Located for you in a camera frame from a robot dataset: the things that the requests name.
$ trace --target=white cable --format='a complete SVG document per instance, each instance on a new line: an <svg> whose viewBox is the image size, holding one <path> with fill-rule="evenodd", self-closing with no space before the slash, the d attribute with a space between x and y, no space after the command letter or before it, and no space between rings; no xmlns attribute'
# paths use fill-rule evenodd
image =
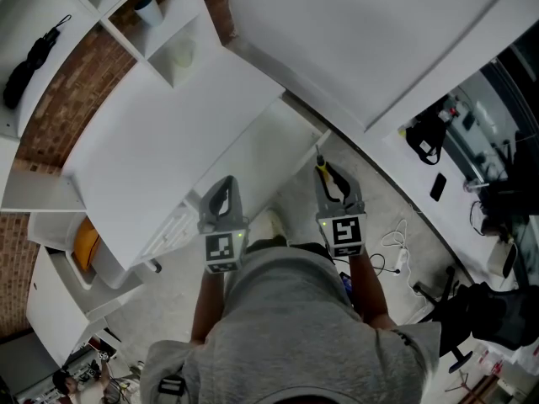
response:
<svg viewBox="0 0 539 404"><path fill-rule="evenodd" d="M403 222L404 222L404 233L398 230L398 228L401 226L401 223ZM412 290L412 294L416 298L423 298L424 304L427 305L427 299L424 296L418 295L417 293L415 293L414 288L410 285L410 277L412 276L412 269L410 268L410 258L411 258L410 251L408 250L408 247L406 247L407 230L408 230L408 222L406 221L406 219L401 219L398 222L397 227L395 227L394 231L390 231L386 235L384 235L382 238L380 238L380 245L382 247L400 247L402 250L406 251L407 256L406 256L405 263L406 263L406 266L408 267L408 277L406 278L406 285L410 288L410 290ZM384 244L384 239L387 237L393 237L393 242L390 244Z"/></svg>

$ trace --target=concrete floor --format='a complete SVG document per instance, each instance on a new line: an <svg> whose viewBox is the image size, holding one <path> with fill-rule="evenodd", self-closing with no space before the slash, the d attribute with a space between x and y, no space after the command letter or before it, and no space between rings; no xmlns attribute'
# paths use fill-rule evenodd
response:
<svg viewBox="0 0 539 404"><path fill-rule="evenodd" d="M329 162L339 164L360 181L368 214L366 240L369 254L383 254L386 268L393 269L398 248L382 247L380 239L394 230L402 218L406 219L406 243L411 255L409 283L413 285L420 281L440 295L446 281L446 267L454 265L454 262L436 235L421 220L420 212L413 211L376 169L335 134L323 145L322 153ZM279 205L281 210L287 211L285 219L289 228L288 237L294 243L322 241L314 221L317 206L312 185L312 166L313 162L309 162L273 199L273 203ZM249 239L254 241L258 237L266 237L261 220L253 222ZM372 259L375 266L380 265L378 259ZM202 253L192 242L177 252L162 256L159 262L163 266L160 274L150 273L144 267L137 271L147 286L137 297L107 317L110 328L123 341L120 354L128 363L143 360L148 347L158 340L189 341L203 271ZM338 268L346 271L348 265L338 263ZM463 274L457 274L457 278L462 283L467 282ZM382 272L380 281L390 315L396 323L411 322L414 315L417 318L430 310L430 307L426 307L423 311L424 299L417 297L408 287L407 269L398 276ZM446 356L445 364L449 364L451 358L450 355ZM437 384L451 384L454 380L441 373Z"/></svg>

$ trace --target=smartphone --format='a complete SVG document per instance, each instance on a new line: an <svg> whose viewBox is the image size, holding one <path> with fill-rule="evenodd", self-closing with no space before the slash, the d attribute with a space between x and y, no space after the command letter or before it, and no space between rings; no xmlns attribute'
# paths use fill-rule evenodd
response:
<svg viewBox="0 0 539 404"><path fill-rule="evenodd" d="M441 192L444 191L444 187L446 186L446 181L446 177L441 173L436 177L435 185L433 185L432 190L430 190L430 197L436 202L440 200Z"/></svg>

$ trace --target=white wall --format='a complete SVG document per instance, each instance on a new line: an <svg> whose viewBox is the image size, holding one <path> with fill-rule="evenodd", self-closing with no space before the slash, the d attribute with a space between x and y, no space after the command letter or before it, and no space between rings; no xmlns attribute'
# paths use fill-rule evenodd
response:
<svg viewBox="0 0 539 404"><path fill-rule="evenodd" d="M19 393L58 369L34 332L0 345L0 376L12 394Z"/></svg>
<svg viewBox="0 0 539 404"><path fill-rule="evenodd" d="M357 130L388 110L492 1L229 0L240 37L313 84Z"/></svg>

